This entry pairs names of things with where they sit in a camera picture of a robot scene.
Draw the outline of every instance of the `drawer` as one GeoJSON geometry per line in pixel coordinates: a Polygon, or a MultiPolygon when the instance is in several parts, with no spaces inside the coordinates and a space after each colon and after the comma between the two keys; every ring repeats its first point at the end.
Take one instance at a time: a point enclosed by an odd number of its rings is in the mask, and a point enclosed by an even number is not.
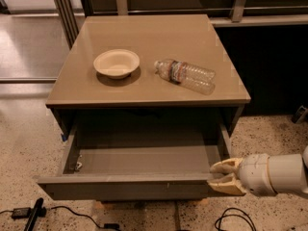
{"type": "Polygon", "coordinates": [[[207,180],[229,153],[219,108],[80,110],[58,175],[38,184],[55,200],[201,199],[223,195],[207,180]]]}

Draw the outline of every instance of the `terrazzo floor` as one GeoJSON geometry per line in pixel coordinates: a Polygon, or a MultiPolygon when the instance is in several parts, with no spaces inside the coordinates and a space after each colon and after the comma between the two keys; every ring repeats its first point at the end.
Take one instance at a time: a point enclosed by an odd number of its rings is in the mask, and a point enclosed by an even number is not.
{"type": "MultiPolygon", "coordinates": [[[[0,14],[0,36],[1,77],[27,77],[33,73],[54,76],[68,53],[61,23],[55,16],[19,20],[0,14]],[[13,63],[7,54],[11,54],[13,63]]],[[[116,222],[122,231],[212,231],[216,230],[214,223],[223,211],[236,207],[250,215],[258,231],[308,230],[308,200],[290,194],[164,202],[52,200],[36,183],[41,175],[56,174],[65,146],[58,124],[44,105],[51,88],[50,84],[0,86],[0,212],[33,207],[42,197],[47,214],[38,218],[34,230],[98,230],[89,219],[76,217],[68,210],[50,210],[65,205],[90,215],[101,225],[116,222]]],[[[307,122],[293,124],[289,115],[241,117],[231,137],[232,156],[302,153],[308,145],[307,132],[307,122]]],[[[0,230],[24,230],[25,224],[26,219],[12,220],[10,213],[0,215],[0,230]]],[[[226,219],[222,228],[251,230],[239,218],[226,219]]]]}

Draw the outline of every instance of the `bowl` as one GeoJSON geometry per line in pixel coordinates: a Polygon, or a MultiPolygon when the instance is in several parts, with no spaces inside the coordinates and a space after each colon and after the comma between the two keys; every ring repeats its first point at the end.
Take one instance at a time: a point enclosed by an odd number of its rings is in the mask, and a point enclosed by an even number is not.
{"type": "Polygon", "coordinates": [[[97,72],[111,79],[123,79],[136,70],[140,59],[132,51],[116,49],[100,54],[93,64],[97,72]]]}

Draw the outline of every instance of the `black cable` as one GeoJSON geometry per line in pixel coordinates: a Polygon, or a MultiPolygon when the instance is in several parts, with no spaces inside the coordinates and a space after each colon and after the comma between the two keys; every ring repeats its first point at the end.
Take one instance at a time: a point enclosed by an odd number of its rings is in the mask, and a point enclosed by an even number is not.
{"type": "Polygon", "coordinates": [[[104,226],[100,226],[100,225],[98,225],[98,223],[92,217],[85,215],[85,214],[76,213],[72,209],[70,209],[69,207],[64,206],[64,205],[52,207],[52,208],[50,208],[50,210],[55,210],[55,209],[60,209],[60,208],[67,209],[72,214],[74,214],[78,217],[89,218],[96,225],[96,227],[98,227],[99,229],[114,229],[115,231],[120,231],[119,226],[117,224],[111,223],[111,224],[105,224],[104,226]]]}
{"type": "Polygon", "coordinates": [[[10,212],[10,213],[12,213],[13,211],[9,211],[9,210],[2,211],[2,212],[0,212],[0,215],[1,215],[1,214],[3,214],[3,213],[6,213],[6,212],[10,212]]]}
{"type": "Polygon", "coordinates": [[[252,231],[257,231],[252,219],[250,218],[250,216],[245,212],[245,211],[242,211],[241,209],[238,209],[238,208],[234,208],[234,207],[231,207],[231,208],[228,208],[226,209],[222,216],[220,218],[217,219],[217,221],[215,222],[215,228],[218,230],[218,231],[226,231],[226,230],[223,230],[221,229],[221,223],[223,221],[224,218],[228,218],[228,217],[237,217],[237,218],[242,218],[244,219],[250,226],[251,230],[252,231]],[[236,210],[236,211],[239,211],[239,212],[242,212],[243,215],[245,215],[245,217],[241,216],[241,215],[237,215],[237,214],[229,214],[229,215],[226,215],[226,213],[230,210],[236,210]]]}

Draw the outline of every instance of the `plastic bottle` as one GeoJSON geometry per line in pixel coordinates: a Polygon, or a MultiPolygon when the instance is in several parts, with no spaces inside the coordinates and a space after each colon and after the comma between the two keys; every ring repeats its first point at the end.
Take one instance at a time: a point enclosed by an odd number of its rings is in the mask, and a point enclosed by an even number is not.
{"type": "Polygon", "coordinates": [[[184,88],[209,95],[213,92],[215,72],[204,67],[178,62],[173,59],[156,61],[155,67],[160,77],[184,88]]]}

